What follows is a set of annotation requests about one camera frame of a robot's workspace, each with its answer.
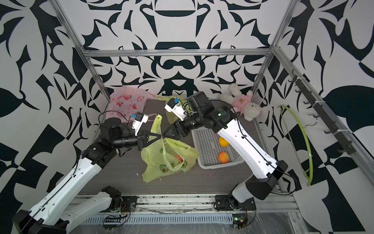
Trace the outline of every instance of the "black cable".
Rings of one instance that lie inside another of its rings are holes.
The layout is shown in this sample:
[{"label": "black cable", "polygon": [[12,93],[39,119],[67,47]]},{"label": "black cable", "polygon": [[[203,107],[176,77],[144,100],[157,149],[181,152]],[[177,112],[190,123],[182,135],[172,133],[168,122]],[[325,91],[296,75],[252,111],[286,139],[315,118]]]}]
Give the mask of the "black cable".
[{"label": "black cable", "polygon": [[251,223],[253,223],[253,221],[255,220],[255,218],[256,218],[256,213],[257,213],[257,209],[255,209],[255,215],[253,216],[253,219],[248,223],[248,224],[246,224],[246,226],[248,226],[248,225],[250,225]]},{"label": "black cable", "polygon": [[23,232],[23,229],[25,229],[25,227],[27,226],[27,224],[39,213],[39,211],[41,210],[41,208],[31,217],[31,219],[29,221],[27,221],[27,223],[25,224],[25,226],[21,229],[21,232]]},{"label": "black cable", "polygon": [[[128,216],[128,218],[127,218],[123,223],[117,225],[115,228],[118,228],[118,227],[122,226],[124,223],[126,223],[126,222],[130,219],[130,216],[131,216],[131,212],[130,212],[130,210],[129,210],[129,216]],[[121,220],[121,219],[126,218],[127,215],[126,215],[126,216],[123,216],[123,217],[122,217],[122,216],[116,217],[116,216],[114,216],[114,215],[108,215],[108,216],[105,217],[105,218],[103,219],[103,221],[102,221],[102,227],[103,227],[103,228],[105,228],[105,226],[104,226],[104,222],[105,222],[105,220],[108,219],[109,217],[113,217],[113,218],[115,218],[115,219],[119,219],[119,220]]]},{"label": "black cable", "polygon": [[182,104],[182,107],[183,107],[184,111],[186,111],[186,112],[187,112],[187,105],[190,107],[190,110],[191,110],[191,106],[188,102],[185,102],[185,103]]},{"label": "black cable", "polygon": [[57,192],[55,192],[55,194],[53,194],[43,205],[42,205],[42,207],[41,208],[39,208],[39,210],[31,217],[31,219],[26,223],[26,225],[22,228],[22,230],[21,230],[21,232],[20,233],[22,233],[22,231],[24,230],[24,228],[27,226],[27,224],[39,213],[39,211],[41,211],[42,210],[42,208],[44,208],[44,206],[46,205],[46,204],[48,204],[48,202],[70,181],[70,179],[71,178],[73,178],[74,176],[75,176],[75,173],[77,172],[77,168],[78,168],[78,162],[79,162],[79,157],[82,155],[82,153],[83,152],[85,152],[87,149],[85,149],[85,150],[83,150],[80,154],[79,154],[79,156],[77,156],[77,160],[76,160],[76,162],[75,162],[75,164],[74,164],[74,166],[75,165],[77,165],[76,167],[75,167],[75,170],[74,170],[74,173],[73,173],[73,175],[61,186],[61,188],[59,188],[58,190],[57,190]]},{"label": "black cable", "polygon": [[126,221],[124,221],[123,223],[121,223],[120,225],[118,225],[117,228],[120,227],[120,226],[122,226],[124,223],[126,223],[130,219],[130,216],[131,216],[131,212],[129,210],[129,217],[126,219]]},{"label": "black cable", "polygon": [[77,166],[75,167],[75,170],[74,170],[74,173],[73,173],[73,177],[75,176],[75,172],[77,172],[79,158],[80,158],[80,156],[81,156],[81,155],[82,155],[86,150],[88,150],[88,149],[83,150],[83,151],[79,154],[79,156],[77,155],[77,158],[76,158],[76,161],[75,161],[75,164],[74,164],[74,166],[75,166],[75,165],[77,165]]},{"label": "black cable", "polygon": [[[239,126],[239,130],[240,130],[240,133],[242,134],[242,137],[243,137],[243,139],[246,139],[247,141],[248,141],[248,143],[249,144],[251,144],[252,145],[252,143],[247,139],[247,137],[246,137],[246,135],[244,135],[243,134],[243,132],[242,132],[242,128],[240,127],[240,123],[239,123],[239,119],[238,119],[238,117],[237,117],[237,114],[236,114],[236,112],[235,112],[235,110],[234,110],[234,107],[232,106],[232,105],[230,105],[229,103],[227,103],[227,102],[224,102],[224,101],[222,101],[222,100],[217,100],[217,101],[221,101],[221,102],[223,102],[223,103],[225,103],[225,104],[227,104],[227,105],[229,105],[230,106],[230,109],[233,109],[233,111],[234,111],[234,113],[235,113],[235,117],[236,117],[236,119],[237,119],[237,124],[238,124],[238,126]],[[287,174],[287,173],[285,173],[285,172],[283,172],[283,171],[281,171],[281,170],[278,170],[277,168],[275,168],[273,165],[272,165],[272,163],[271,162],[269,162],[269,161],[267,161],[267,159],[256,149],[256,147],[254,147],[253,145],[252,145],[252,147],[257,151],[257,153],[266,161],[266,163],[268,164],[268,165],[270,165],[271,167],[273,167],[274,168],[274,170],[277,170],[277,171],[279,171],[280,173],[282,173],[283,175],[286,175],[286,176],[289,176],[289,177],[291,177],[294,181],[295,181],[295,189],[292,191],[292,192],[290,192],[290,193],[288,193],[288,194],[278,194],[278,193],[273,193],[273,192],[270,192],[270,193],[272,193],[272,194],[277,194],[277,195],[290,195],[290,194],[292,194],[293,192],[295,192],[296,191],[296,185],[298,185],[298,182],[297,182],[297,179],[296,178],[294,178],[293,176],[291,176],[291,175],[289,175],[289,174]]]},{"label": "black cable", "polygon": [[131,150],[132,148],[128,148],[128,149],[126,149],[125,150],[125,152],[123,152],[123,154],[121,154],[121,150],[120,149],[118,149],[118,152],[119,152],[119,157],[122,157],[122,156],[124,156],[125,155],[125,153],[127,152],[127,151],[129,151],[129,150]]},{"label": "black cable", "polygon": [[105,226],[104,226],[104,221],[107,219],[107,218],[109,218],[109,217],[113,217],[113,218],[115,218],[115,219],[122,219],[122,216],[119,216],[119,217],[116,217],[116,216],[114,216],[114,215],[108,215],[107,217],[105,217],[103,220],[102,220],[102,227],[103,228],[105,228]]},{"label": "black cable", "polygon": [[107,110],[107,111],[104,111],[104,112],[101,112],[100,113],[100,115],[99,115],[99,117],[97,118],[98,119],[98,122],[99,122],[99,124],[100,124],[100,116],[102,115],[102,114],[104,114],[104,113],[107,113],[107,112],[117,112],[117,113],[119,113],[126,121],[127,121],[127,123],[129,123],[129,121],[125,118],[125,116],[121,113],[121,112],[119,112],[119,111],[116,111],[116,110]]}]

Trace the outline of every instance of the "plastic bag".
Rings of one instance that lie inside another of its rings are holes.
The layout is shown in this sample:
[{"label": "plastic bag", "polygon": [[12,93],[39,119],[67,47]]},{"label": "plastic bag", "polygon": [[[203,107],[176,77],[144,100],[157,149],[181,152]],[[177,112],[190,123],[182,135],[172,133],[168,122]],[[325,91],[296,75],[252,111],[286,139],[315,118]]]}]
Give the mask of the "plastic bag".
[{"label": "plastic bag", "polygon": [[[155,96],[144,89],[131,86],[116,88],[110,95],[108,110],[116,110],[123,114],[127,120],[132,114],[143,112],[147,99],[156,99]],[[117,117],[122,123],[127,122],[121,114],[117,112],[107,112],[106,118]]]},{"label": "plastic bag", "polygon": [[[162,116],[158,115],[151,132],[161,134]],[[150,182],[161,176],[180,171],[189,171],[196,163],[199,152],[186,143],[170,138],[161,138],[141,151],[142,160],[148,165],[142,174],[143,181]]]},{"label": "plastic bag", "polygon": [[[182,96],[161,96],[161,95],[156,95],[156,99],[157,100],[161,100],[161,101],[165,101],[165,105],[172,98],[178,98],[179,100],[181,100],[182,104],[186,104],[187,103],[187,100],[184,97],[182,97]],[[185,108],[185,110],[187,111],[187,113],[190,113],[191,112],[190,106],[187,105],[187,107]],[[168,119],[169,124],[172,124],[175,121],[177,121],[178,116],[176,116],[173,112],[165,111],[165,113],[166,113],[166,118]]]}]

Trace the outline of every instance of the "yellow plastic bag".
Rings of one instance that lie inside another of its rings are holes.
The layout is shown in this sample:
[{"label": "yellow plastic bag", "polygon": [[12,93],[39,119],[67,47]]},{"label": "yellow plastic bag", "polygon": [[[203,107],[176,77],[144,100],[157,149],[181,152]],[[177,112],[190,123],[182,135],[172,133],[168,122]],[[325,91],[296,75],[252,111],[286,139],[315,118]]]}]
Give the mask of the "yellow plastic bag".
[{"label": "yellow plastic bag", "polygon": [[[165,101],[165,104],[167,104],[168,101],[170,99],[172,99],[172,98],[178,98],[179,100],[181,100],[182,104],[186,104],[187,103],[187,100],[184,97],[182,97],[182,96],[161,96],[161,95],[156,95],[155,98],[157,100]],[[191,112],[190,106],[186,105],[185,110],[187,110],[187,113],[190,113]],[[178,116],[176,116],[172,112],[165,111],[165,113],[166,113],[166,118],[168,119],[169,124],[174,123],[178,119]]]},{"label": "yellow plastic bag", "polygon": [[[151,132],[161,134],[162,116],[158,115],[153,122]],[[199,152],[179,140],[161,138],[141,151],[142,160],[148,165],[142,174],[143,181],[150,182],[161,176],[180,171],[189,171],[196,163]]]}]

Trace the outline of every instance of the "orange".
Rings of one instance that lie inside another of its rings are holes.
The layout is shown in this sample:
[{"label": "orange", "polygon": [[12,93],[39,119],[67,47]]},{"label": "orange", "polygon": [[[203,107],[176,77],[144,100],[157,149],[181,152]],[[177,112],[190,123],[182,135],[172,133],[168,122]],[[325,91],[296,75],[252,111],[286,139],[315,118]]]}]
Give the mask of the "orange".
[{"label": "orange", "polygon": [[226,152],[221,152],[218,155],[218,161],[221,163],[228,163],[229,162],[229,155]]},{"label": "orange", "polygon": [[178,159],[179,161],[183,162],[183,158],[179,155],[174,156],[174,158]]},{"label": "orange", "polygon": [[219,142],[220,142],[220,146],[222,147],[227,147],[229,145],[229,143],[222,137],[220,137]]}]

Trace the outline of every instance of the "pink shirt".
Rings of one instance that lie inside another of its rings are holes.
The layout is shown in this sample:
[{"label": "pink shirt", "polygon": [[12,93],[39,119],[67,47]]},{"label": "pink shirt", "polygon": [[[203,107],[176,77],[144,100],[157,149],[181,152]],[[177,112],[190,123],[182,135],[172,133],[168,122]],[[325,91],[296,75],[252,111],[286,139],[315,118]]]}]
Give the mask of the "pink shirt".
[{"label": "pink shirt", "polygon": [[237,96],[232,104],[233,107],[237,107],[239,109],[240,114],[243,113],[244,107],[250,103],[252,100],[251,96],[246,96],[244,94]]}]

